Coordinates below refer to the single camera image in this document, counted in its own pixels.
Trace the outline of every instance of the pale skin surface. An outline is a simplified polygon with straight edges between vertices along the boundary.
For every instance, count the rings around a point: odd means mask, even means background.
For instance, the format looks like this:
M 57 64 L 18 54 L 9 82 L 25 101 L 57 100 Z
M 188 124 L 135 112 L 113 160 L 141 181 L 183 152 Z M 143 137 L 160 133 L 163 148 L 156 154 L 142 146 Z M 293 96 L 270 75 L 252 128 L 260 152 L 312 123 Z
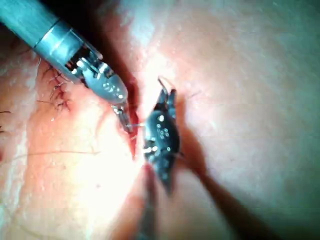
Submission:
M 178 91 L 182 151 L 198 174 L 179 161 L 170 200 L 156 184 L 159 236 L 237 239 L 218 208 L 222 191 L 211 186 L 212 198 L 199 181 L 210 186 L 205 168 L 283 239 L 317 239 L 319 14 L 299 1 L 228 2 L 141 2 L 152 17 L 139 30 L 144 21 L 135 18 L 146 15 L 137 6 L 101 3 L 96 15 L 136 79 L 141 121 L 160 92 L 158 76 Z M 128 137 L 108 103 L 81 85 L 63 86 L 71 101 L 56 110 L 59 98 L 50 94 L 58 82 L 51 71 L 43 77 L 48 64 L 20 54 L 22 43 L 9 48 L 6 34 L 0 111 L 11 113 L 0 113 L 1 237 L 123 239 L 117 234 L 134 231 L 140 219 L 146 177 L 129 185 L 138 170 Z

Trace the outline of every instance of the skin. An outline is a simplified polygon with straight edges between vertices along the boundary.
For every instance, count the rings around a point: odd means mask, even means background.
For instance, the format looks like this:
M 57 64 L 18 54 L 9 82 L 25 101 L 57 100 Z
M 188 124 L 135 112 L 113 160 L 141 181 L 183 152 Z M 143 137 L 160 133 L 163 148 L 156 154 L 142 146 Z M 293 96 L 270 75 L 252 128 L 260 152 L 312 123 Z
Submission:
M 11 113 L 0 113 L 2 237 L 125 239 L 151 181 L 160 239 L 318 239 L 318 6 L 124 3 L 88 5 L 106 42 L 94 44 L 128 85 L 140 122 L 158 76 L 177 89 L 186 157 L 173 195 L 139 167 L 141 128 L 132 156 L 107 102 L 72 83 L 50 98 L 64 80 L 3 28 L 0 111 Z

